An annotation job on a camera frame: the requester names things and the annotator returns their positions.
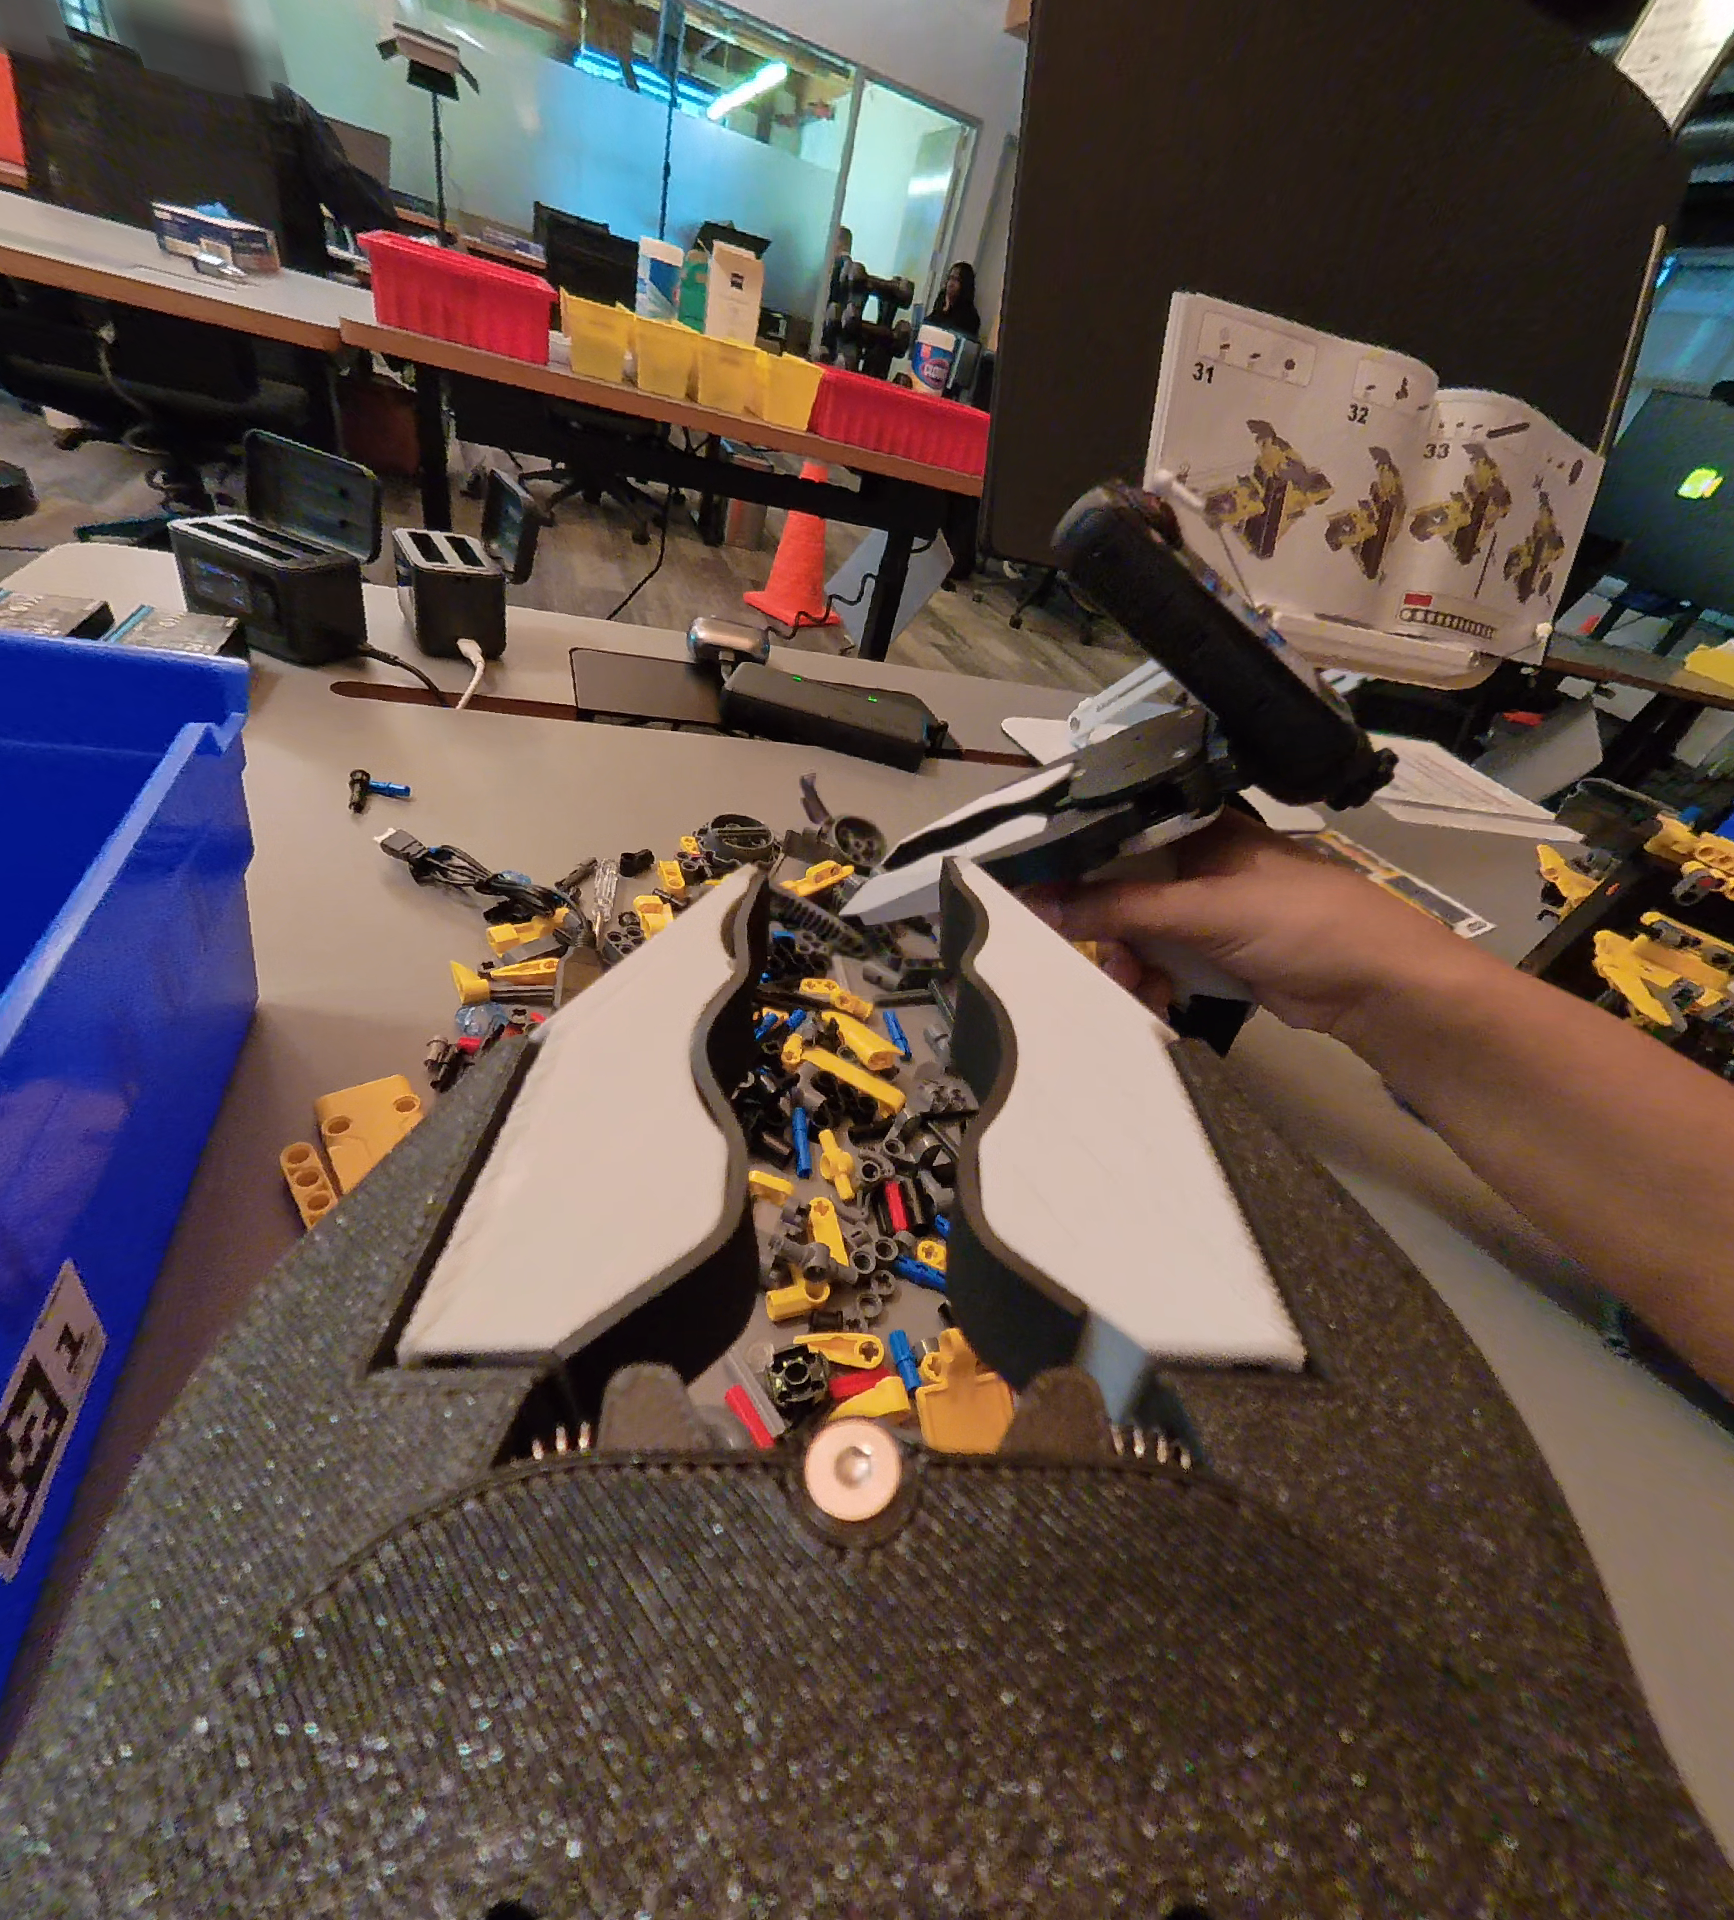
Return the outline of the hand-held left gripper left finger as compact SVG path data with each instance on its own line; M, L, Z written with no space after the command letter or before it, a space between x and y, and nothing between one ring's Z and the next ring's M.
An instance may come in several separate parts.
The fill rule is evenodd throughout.
M769 933L743 868L544 1022L380 1356L706 1375L736 1344L761 1246L735 1092Z

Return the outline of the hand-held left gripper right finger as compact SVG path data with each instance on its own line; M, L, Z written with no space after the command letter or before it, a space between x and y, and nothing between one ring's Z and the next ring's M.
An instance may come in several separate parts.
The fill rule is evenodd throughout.
M1016 1393L1078 1371L1134 1453L1197 1460L1172 1372L1310 1367L1301 1261L1241 1184L1171 1027L994 877L950 858L950 1068L976 1112L956 1152L949 1303Z

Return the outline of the pile of toy building parts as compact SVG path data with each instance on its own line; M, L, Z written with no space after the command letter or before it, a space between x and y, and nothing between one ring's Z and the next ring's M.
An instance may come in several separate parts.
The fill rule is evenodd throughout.
M453 971L454 1027L424 1056L431 1097L403 1077L332 1092L317 1109L321 1147L281 1154L306 1250L383 1300L362 1347L373 1377L457 1388L529 1377L544 1385L559 1448L599 1415L622 1369L408 1369L383 1352L529 1042L689 907L759 868L769 935L757 1061L733 1092L750 1152L759 1295L714 1367L676 1375L704 1381L713 1412L759 1448L814 1423L878 1423L941 1453L998 1448L1015 1393L956 1330L947 1298L949 1206L976 1097L949 1065L935 926L865 935L844 923L881 840L868 822L826 831L826 843L776 837L721 815L669 858L589 861L553 886L404 829L379 837L417 884L485 913L488 956Z

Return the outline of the person's right forearm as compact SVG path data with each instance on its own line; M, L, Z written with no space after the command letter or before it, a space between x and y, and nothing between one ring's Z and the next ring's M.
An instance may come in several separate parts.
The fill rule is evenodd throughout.
M1734 1087L1365 883L1332 1032L1734 1404Z

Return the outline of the person's right hand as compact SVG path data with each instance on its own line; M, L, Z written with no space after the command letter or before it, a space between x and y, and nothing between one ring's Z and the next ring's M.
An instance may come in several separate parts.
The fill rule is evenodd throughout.
M1165 853L1160 877L1034 884L1021 901L1096 949L1124 992L1163 1014L1166 960L1187 953L1284 1024L1360 1047L1477 959L1409 903L1248 819Z

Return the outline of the black power adapter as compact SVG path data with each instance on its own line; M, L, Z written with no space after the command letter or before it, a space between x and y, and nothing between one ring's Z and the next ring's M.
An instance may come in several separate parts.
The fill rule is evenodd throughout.
M719 692L733 732L918 771L947 739L925 701L790 674L754 660L733 668Z

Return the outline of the open instruction booklet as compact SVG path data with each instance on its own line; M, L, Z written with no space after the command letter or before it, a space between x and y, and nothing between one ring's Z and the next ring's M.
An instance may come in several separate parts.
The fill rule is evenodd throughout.
M1515 396L1193 292L1171 300L1144 467L1310 662L1435 688L1544 660L1603 475Z

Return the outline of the white paper sheet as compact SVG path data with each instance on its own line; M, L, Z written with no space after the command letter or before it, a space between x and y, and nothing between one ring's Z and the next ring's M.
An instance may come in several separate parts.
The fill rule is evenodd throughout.
M1395 756L1392 778L1375 795L1375 804L1402 824L1553 846L1582 843L1582 835L1559 822L1553 811L1526 801L1431 740L1376 732L1372 743Z

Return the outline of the yellow sticker sheet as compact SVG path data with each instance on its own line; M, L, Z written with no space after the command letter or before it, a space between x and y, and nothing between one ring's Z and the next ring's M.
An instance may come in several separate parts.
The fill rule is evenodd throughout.
M1410 905L1465 942L1478 941L1497 931L1497 923L1335 829L1301 833L1294 838L1314 854L1359 874L1386 899Z

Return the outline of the orange traffic cone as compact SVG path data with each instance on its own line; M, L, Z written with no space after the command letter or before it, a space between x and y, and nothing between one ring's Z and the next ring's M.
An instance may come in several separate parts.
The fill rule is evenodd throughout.
M786 635L840 624L826 590L828 523L816 513L786 510L781 541L761 588L744 592L747 609Z

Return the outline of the red plastic bin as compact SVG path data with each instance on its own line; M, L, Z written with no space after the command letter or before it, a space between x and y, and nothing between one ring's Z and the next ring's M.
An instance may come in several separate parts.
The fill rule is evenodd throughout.
M390 230L359 237L374 322L546 367L557 292L541 275Z
M816 439L929 469L985 476L990 414L929 388L902 388L842 367L821 367L809 417Z

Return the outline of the black divider panel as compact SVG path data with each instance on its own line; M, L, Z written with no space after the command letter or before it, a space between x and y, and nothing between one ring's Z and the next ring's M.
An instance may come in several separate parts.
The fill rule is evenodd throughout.
M983 535L1046 564L1134 478L1176 292L1400 351L1606 445L1690 166L1515 2L1031 13Z

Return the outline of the black dumbbell rack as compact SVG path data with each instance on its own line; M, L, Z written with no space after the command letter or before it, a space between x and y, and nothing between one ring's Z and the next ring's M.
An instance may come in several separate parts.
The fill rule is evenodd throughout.
M854 257L836 254L814 359L886 380L910 356L914 303L914 280L875 277Z

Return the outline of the yellow toy model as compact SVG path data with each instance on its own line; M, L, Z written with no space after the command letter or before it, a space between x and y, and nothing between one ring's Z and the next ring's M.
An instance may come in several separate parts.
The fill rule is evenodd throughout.
M1615 781L1559 808L1536 851L1549 933L1521 968L1734 1087L1734 804L1676 815Z

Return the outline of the blue plastic bin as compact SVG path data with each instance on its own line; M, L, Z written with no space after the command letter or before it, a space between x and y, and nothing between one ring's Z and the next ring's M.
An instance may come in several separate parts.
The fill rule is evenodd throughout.
M249 714L0 635L0 1702L256 1012Z

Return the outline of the small black charger case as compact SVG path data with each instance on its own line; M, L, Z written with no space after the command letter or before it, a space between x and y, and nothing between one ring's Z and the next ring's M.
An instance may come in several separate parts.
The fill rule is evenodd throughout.
M515 478L486 480L481 535L421 526L392 531L400 612L421 653L437 660L502 660L509 646L509 586L536 568L542 513Z

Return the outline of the white carton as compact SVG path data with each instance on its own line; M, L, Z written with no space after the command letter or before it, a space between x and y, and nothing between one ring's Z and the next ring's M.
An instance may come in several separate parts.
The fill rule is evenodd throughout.
M754 348L761 335L764 284L764 261L759 253L729 241L713 243L706 277L706 337Z

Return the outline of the pale blue carton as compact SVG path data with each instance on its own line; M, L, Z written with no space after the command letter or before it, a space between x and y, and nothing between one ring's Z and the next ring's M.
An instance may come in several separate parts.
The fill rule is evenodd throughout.
M635 314L704 332L711 269L711 250L645 234L637 250Z

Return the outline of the wooden desk with bins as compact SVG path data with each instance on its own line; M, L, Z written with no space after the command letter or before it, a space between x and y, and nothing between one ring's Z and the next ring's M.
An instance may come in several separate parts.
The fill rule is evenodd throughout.
M386 328L367 319L344 319L341 322L341 337L347 346L380 352L422 371L441 371L454 383L479 378L496 386L536 393L557 403L580 404L641 420L664 420L700 434L783 451L830 469L885 475L958 497L976 499L983 495L985 476L976 478L949 469L916 465L853 445L834 445L818 439L810 430L792 432L761 419L714 412L695 400L645 396L641 388L631 383L611 385L586 380L546 365L532 365L400 328Z

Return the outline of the large black charger case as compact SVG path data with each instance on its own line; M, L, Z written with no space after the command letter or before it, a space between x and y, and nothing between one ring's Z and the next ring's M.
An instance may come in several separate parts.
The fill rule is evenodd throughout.
M235 617L246 646L324 666L368 650L365 567L383 549L373 469L266 430L243 442L244 508L168 526L190 612Z

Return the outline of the black computer monitor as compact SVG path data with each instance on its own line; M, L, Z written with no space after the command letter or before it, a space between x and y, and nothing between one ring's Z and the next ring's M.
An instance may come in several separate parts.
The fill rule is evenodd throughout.
M563 303L589 300L637 310L641 238L616 234L603 221L534 203L532 234L544 257L548 283Z

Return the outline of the tripod with device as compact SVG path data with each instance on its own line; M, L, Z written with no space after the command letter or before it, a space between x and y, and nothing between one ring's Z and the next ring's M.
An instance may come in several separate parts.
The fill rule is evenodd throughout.
M443 108L447 103L460 99L463 85L479 93L481 82L466 68L463 48L457 41L408 20L396 20L390 30L374 43L374 53L385 62L400 60L407 68L407 82L427 97L437 243L441 246L454 246L448 217L448 162Z

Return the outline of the small blue box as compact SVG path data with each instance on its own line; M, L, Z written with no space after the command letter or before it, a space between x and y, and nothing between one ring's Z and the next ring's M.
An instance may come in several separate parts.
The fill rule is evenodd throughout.
M279 277L283 257L276 232L238 218L219 205L153 203L151 224L163 254L186 261L202 277Z

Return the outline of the long office desk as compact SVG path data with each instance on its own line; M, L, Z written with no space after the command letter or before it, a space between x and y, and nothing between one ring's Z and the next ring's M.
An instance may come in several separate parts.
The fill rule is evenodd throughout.
M373 325L373 295L296 270L222 280L160 253L151 230L0 189L0 275L330 352Z

